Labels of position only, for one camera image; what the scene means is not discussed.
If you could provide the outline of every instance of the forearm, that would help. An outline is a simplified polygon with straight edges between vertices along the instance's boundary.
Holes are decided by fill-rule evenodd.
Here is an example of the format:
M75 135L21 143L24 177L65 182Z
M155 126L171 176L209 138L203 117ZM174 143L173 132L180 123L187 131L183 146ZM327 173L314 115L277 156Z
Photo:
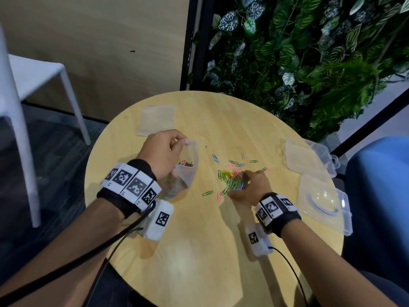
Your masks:
M281 237L323 307L396 307L304 222L289 222Z
M110 202L94 201L69 227L0 288L7 294L69 263L120 230L123 214ZM21 299L13 306L82 306L108 249Z

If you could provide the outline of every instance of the wrist band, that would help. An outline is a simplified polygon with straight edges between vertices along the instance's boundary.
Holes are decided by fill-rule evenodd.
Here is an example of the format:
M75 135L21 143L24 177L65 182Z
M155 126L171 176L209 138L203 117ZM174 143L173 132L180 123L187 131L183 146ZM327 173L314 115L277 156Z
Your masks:
M133 212L145 211L162 190L153 179L156 177L151 172L149 164L144 160L137 161L134 163L130 161L129 163L138 165L138 167L145 166L145 170L151 176L134 166L117 163L102 181L101 185L104 188L97 194L98 198L102 197L112 202L124 213L125 218L132 214L130 213L131 210Z
M296 206L288 198L277 193L267 193L256 206L256 217L267 234L281 238L281 230L290 221L300 219Z

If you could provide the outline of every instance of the beige wall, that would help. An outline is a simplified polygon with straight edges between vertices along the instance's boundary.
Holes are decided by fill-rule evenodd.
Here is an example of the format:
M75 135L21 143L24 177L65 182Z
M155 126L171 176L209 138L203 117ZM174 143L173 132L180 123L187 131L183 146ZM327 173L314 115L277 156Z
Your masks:
M188 7L189 0L0 0L0 20L11 54L63 63L83 114L111 120L179 90ZM28 101L71 111L57 80Z

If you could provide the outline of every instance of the round wooden table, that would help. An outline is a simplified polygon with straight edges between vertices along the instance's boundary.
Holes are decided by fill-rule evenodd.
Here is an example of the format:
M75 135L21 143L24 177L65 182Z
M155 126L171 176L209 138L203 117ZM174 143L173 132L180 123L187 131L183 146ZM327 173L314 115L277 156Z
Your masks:
M115 163L136 157L146 139L136 136L142 109L155 105L173 105L176 128L202 143L199 168L191 189L171 200L175 211L161 240L155 243L138 235L125 239L111 260L116 271L159 307L303 306L297 279L284 258L273 252L254 259L243 246L243 224L255 220L250 208L228 196L217 202L217 191L225 188L217 170L235 160L245 163L242 170L267 167L273 190L297 205L300 175L287 169L284 146L287 139L307 145L284 122L253 104L223 94L184 91L132 105L108 124L92 149L85 174L86 204L95 200ZM212 161L212 154L220 164ZM203 197L209 190L213 194ZM303 220L341 253L343 235L305 214ZM275 235L270 240L301 275L283 241ZM311 290L302 275L300 279L309 297Z

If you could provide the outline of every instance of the clear plastic box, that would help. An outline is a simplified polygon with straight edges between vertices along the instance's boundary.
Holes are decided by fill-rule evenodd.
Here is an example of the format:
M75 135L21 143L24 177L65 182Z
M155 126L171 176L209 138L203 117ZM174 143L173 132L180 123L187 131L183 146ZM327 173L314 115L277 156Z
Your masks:
M334 178L337 175L335 170L340 166L338 157L331 155L328 148L323 144L310 140L304 141L306 143L304 146L289 140L286 141L285 155L288 169L324 181L328 179L328 175ZM327 169L328 174L322 170L322 165Z
M302 175L298 208L314 220L345 236L352 234L348 196L332 185L309 175Z

